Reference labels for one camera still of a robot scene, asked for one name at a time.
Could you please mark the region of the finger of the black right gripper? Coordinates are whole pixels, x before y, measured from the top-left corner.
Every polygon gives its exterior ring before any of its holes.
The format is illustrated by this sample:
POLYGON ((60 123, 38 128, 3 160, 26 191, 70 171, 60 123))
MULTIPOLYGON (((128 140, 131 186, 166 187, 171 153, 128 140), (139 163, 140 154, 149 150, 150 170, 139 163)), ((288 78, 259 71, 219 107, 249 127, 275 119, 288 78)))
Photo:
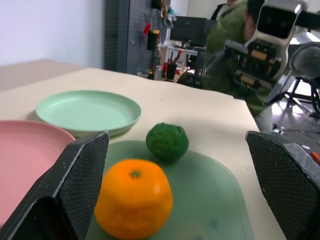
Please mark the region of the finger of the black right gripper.
POLYGON ((216 75, 222 73, 223 70, 233 71, 233 67, 230 65, 232 54, 233 50, 231 48, 216 52, 206 64, 206 67, 204 68, 205 74, 216 75))
POLYGON ((285 93, 285 84, 278 82, 270 91, 269 95, 264 99, 263 104, 265 106, 273 105, 275 102, 279 101, 285 93))

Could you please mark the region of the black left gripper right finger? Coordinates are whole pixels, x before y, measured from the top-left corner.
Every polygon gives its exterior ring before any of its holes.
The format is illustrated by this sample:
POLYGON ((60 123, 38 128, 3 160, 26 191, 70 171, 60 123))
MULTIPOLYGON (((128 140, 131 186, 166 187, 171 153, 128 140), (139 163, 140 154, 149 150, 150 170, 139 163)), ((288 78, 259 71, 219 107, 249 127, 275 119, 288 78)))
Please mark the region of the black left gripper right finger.
POLYGON ((288 240, 320 238, 320 165, 294 142, 248 131, 259 186, 288 240))

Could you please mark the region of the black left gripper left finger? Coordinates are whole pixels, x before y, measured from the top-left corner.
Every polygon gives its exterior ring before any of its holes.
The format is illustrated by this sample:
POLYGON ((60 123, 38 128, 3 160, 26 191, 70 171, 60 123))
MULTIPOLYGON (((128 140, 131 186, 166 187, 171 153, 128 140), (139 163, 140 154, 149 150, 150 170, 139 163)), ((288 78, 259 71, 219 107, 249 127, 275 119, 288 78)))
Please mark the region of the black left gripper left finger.
POLYGON ((101 189, 109 132, 69 143, 0 229, 2 240, 83 240, 101 189))

